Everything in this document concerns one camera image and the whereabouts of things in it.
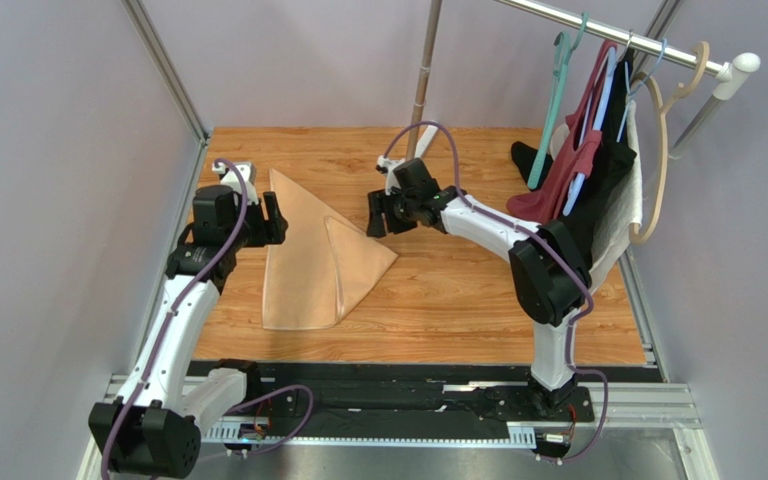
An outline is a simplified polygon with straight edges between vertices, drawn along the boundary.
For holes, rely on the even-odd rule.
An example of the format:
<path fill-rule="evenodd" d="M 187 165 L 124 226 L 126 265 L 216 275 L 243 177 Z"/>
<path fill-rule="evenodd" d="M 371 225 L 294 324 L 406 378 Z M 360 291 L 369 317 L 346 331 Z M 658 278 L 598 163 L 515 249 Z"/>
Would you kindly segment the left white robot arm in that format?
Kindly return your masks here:
<path fill-rule="evenodd" d="M 88 425 L 101 451 L 100 476 L 186 478 L 204 430 L 247 396 L 250 367 L 219 367 L 191 392 L 185 377 L 202 328 L 242 248 L 285 241 L 288 222 L 273 191 L 250 199 L 245 187 L 196 191 L 193 219 L 180 233 L 163 274 L 162 305 L 139 358 L 110 403 L 98 402 Z"/>

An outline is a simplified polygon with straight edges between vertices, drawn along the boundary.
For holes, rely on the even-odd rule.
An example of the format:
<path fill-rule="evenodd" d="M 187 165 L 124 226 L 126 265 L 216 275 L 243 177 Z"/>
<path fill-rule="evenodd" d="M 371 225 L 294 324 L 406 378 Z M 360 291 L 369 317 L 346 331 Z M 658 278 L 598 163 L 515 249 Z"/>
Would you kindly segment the beige cloth napkin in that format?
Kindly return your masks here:
<path fill-rule="evenodd" d="M 288 230 L 282 244 L 268 248 L 262 327 L 332 328 L 369 295 L 398 254 L 276 169 L 270 186 Z"/>

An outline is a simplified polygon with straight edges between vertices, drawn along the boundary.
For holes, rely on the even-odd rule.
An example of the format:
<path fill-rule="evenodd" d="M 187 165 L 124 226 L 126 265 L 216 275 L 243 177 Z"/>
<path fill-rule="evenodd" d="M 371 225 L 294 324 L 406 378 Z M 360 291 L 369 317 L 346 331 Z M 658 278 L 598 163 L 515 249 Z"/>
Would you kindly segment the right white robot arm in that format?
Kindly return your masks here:
<path fill-rule="evenodd" d="M 537 224 L 492 209 L 456 186 L 442 188 L 425 163 L 378 158 L 383 189 L 368 194 L 368 236 L 382 238 L 423 225 L 466 239 L 505 260 L 517 301 L 533 322 L 530 380 L 549 404 L 576 386 L 572 323 L 588 300 L 591 278 L 566 226 Z"/>

